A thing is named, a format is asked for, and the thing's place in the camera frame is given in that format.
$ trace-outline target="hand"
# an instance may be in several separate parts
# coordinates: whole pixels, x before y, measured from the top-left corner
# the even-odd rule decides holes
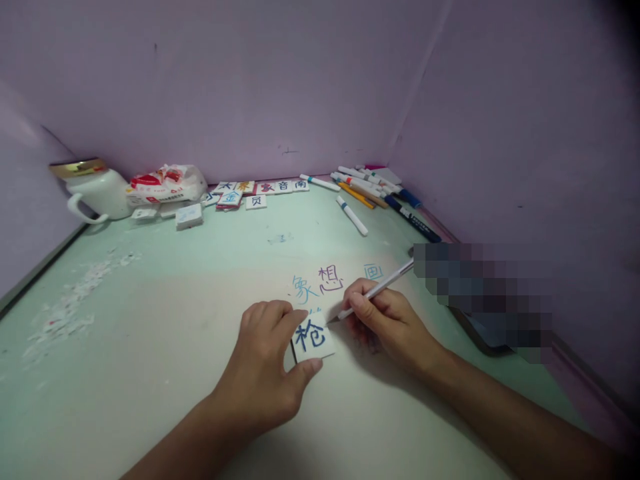
[[[372,330],[389,356],[404,370],[422,377],[445,350],[429,333],[406,297],[395,290],[384,289],[371,301],[363,294],[377,282],[360,278],[346,290],[342,309],[353,308],[346,318],[354,338],[367,343],[367,330]]]
[[[284,369],[285,350],[306,316],[280,300],[254,303],[242,315],[229,364],[205,403],[248,441],[294,418],[322,368],[321,359],[309,359]]]

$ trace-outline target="orange marker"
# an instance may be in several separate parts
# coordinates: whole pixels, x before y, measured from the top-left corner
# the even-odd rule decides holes
[[[374,205],[370,204],[362,195],[360,195],[359,193],[356,193],[353,190],[351,190],[351,188],[346,183],[340,182],[340,183],[338,183],[338,185],[340,187],[342,187],[343,190],[345,190],[346,192],[350,193],[354,198],[360,200],[362,203],[364,203],[370,209],[372,209],[374,207]]]

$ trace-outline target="gold lid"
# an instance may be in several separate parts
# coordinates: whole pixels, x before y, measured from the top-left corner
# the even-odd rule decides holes
[[[49,170],[56,177],[65,179],[91,175],[92,173],[107,171],[109,168],[104,160],[96,157],[72,163],[52,163],[49,165]]]

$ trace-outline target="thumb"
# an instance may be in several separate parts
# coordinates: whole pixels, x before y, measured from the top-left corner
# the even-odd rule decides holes
[[[298,363],[287,374],[287,383],[290,384],[296,394],[300,395],[305,392],[305,388],[314,378],[315,374],[322,368],[322,359],[309,359]]]
[[[350,294],[349,303],[351,304],[351,308],[353,308],[355,316],[380,336],[387,322],[386,316],[380,313],[380,310],[360,293],[353,292]]]

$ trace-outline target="pixelated blur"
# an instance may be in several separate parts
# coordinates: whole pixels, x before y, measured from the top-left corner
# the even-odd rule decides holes
[[[551,348],[546,262],[520,245],[416,243],[413,256],[415,276],[425,280],[438,303],[466,313],[526,360],[546,363]]]

